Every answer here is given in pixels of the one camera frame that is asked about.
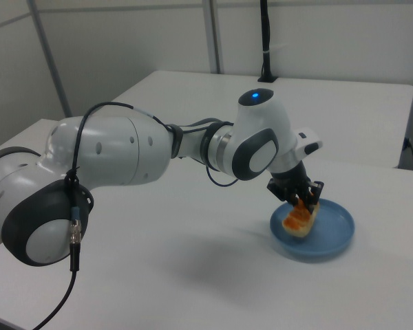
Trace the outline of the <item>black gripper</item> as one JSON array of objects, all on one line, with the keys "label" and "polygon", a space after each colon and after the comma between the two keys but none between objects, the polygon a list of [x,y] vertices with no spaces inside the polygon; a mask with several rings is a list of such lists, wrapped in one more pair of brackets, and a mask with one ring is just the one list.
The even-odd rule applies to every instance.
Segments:
[{"label": "black gripper", "polygon": [[271,176],[267,188],[280,201],[286,201],[292,206],[296,206],[299,200],[302,200],[309,212],[314,211],[319,202],[324,183],[322,181],[311,181],[303,164],[298,164],[283,173],[272,173]]}]

